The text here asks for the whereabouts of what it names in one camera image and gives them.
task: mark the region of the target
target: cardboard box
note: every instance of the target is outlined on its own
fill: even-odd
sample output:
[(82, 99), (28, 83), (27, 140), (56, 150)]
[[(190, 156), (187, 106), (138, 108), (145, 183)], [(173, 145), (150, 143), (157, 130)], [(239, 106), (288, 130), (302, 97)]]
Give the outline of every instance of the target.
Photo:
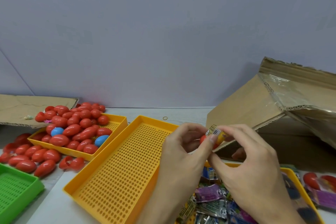
[[(259, 72), (207, 116), (213, 124), (247, 124), (301, 170), (336, 172), (336, 74), (265, 57)], [(222, 159), (240, 147), (216, 151)]]
[[(0, 124), (42, 128), (47, 123), (36, 122), (35, 116), (49, 106), (65, 105), (69, 109), (78, 103), (78, 98), (15, 96), (0, 94)], [(30, 115), (32, 120), (25, 120)]]

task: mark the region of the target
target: purple packet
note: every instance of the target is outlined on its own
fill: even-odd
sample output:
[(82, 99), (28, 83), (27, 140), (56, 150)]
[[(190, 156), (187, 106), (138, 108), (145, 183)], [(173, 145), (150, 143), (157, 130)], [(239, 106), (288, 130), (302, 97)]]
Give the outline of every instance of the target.
[(197, 203), (210, 202), (224, 198), (224, 195), (218, 184), (213, 184), (209, 187), (197, 188), (195, 195)]

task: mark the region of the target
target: blue plastic egg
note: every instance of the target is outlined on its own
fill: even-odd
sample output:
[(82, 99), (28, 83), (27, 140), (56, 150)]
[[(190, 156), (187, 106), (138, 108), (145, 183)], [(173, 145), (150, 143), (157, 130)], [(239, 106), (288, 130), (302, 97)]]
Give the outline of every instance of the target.
[(51, 136), (55, 136), (55, 135), (59, 135), (59, 134), (62, 134), (64, 131), (63, 128), (54, 128), (52, 131), (51, 131)]
[(106, 141), (108, 137), (109, 135), (97, 137), (97, 139), (94, 142), (94, 145), (100, 147)]

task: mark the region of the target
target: hand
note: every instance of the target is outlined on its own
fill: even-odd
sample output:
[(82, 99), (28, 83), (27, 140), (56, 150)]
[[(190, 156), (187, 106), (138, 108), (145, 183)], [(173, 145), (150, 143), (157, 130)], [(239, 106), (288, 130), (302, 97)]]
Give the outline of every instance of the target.
[(228, 167), (212, 153), (208, 161), (236, 203), (258, 223), (304, 223), (292, 207), (276, 151), (246, 125), (219, 126), (246, 152), (245, 161)]
[(138, 224), (174, 222), (195, 192), (204, 163), (217, 140), (217, 136), (210, 136), (200, 145), (199, 138), (206, 132), (207, 128), (200, 124), (184, 123), (166, 137), (156, 187)]

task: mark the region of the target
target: pile of red eggs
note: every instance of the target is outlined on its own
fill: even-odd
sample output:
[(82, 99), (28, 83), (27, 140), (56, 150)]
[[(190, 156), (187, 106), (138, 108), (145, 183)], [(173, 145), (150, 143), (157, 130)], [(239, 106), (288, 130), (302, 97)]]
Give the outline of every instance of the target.
[[(61, 160), (61, 154), (54, 149), (44, 149), (40, 145), (32, 145), (28, 141), (30, 133), (24, 133), (16, 137), (13, 143), (7, 144), (3, 148), (0, 156), (1, 163), (8, 163), (16, 169), (31, 173), (37, 177), (44, 177), (51, 173), (56, 163)], [(72, 168), (80, 170), (84, 166), (84, 158), (72, 160), (71, 157), (65, 157), (59, 164), (61, 169)]]
[[(72, 150), (94, 154), (98, 147), (93, 144), (92, 137), (110, 135), (112, 130), (101, 128), (106, 125), (109, 118), (102, 113), (105, 106), (88, 102), (78, 104), (75, 108), (68, 109), (63, 105), (48, 106), (45, 113), (39, 112), (35, 120), (38, 122), (51, 121), (45, 132), (36, 134), (32, 139), (61, 146)], [(61, 134), (53, 135), (55, 128), (64, 128)]]

